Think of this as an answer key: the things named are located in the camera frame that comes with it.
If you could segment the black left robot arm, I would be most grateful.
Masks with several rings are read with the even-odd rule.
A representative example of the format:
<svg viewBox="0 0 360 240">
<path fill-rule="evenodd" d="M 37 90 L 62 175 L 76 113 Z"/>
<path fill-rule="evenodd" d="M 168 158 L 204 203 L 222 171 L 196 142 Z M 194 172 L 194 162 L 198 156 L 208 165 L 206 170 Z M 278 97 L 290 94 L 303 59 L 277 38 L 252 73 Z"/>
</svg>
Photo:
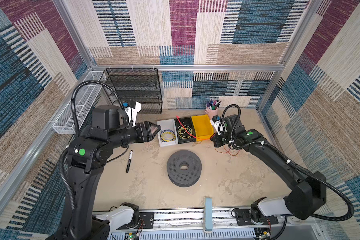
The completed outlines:
<svg viewBox="0 0 360 240">
<path fill-rule="evenodd" d="M 75 127 L 75 139 L 62 152 L 58 160 L 59 173 L 67 190 L 63 215 L 58 229 L 50 240 L 106 240 L 120 227 L 137 229 L 141 234 L 144 220 L 137 205 L 122 203 L 115 210 L 94 216 L 93 207 L 101 175 L 113 150 L 128 148 L 135 143 L 152 141 L 161 130 L 157 124 L 145 121 L 136 123 L 137 103 L 126 110 L 118 106 L 101 105 L 93 110 L 90 126 L 80 128 L 76 98 L 81 88 L 100 81 L 84 81 L 78 84 L 71 96 L 71 111 Z"/>
</svg>

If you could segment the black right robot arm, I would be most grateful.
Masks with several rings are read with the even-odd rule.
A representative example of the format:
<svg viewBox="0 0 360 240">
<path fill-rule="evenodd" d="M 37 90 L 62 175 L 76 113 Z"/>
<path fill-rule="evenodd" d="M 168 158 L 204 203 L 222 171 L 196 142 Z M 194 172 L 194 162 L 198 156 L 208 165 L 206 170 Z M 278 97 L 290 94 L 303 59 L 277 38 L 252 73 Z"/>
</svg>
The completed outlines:
<svg viewBox="0 0 360 240">
<path fill-rule="evenodd" d="M 236 108 L 238 113 L 229 116 L 227 110 L 224 110 L 221 116 L 212 117 L 211 125 L 216 133 L 210 140 L 214 147 L 224 148 L 226 154 L 230 154 L 231 151 L 246 151 L 252 154 L 272 169 L 291 190 L 289 195 L 283 198 L 263 197 L 252 203 L 250 214 L 254 224 L 262 224 L 266 217 L 273 215 L 296 217 L 299 220 L 314 217 L 332 222 L 346 221 L 354 215 L 354 206 L 350 199 L 327 183 L 323 174 L 312 173 L 296 164 L 257 130 L 246 130 L 240 120 L 240 107 L 236 104 L 227 106 L 227 109 L 231 108 Z M 316 214 L 316 211 L 327 202 L 327 189 L 344 200 L 348 207 L 346 214 L 340 217 Z"/>
</svg>

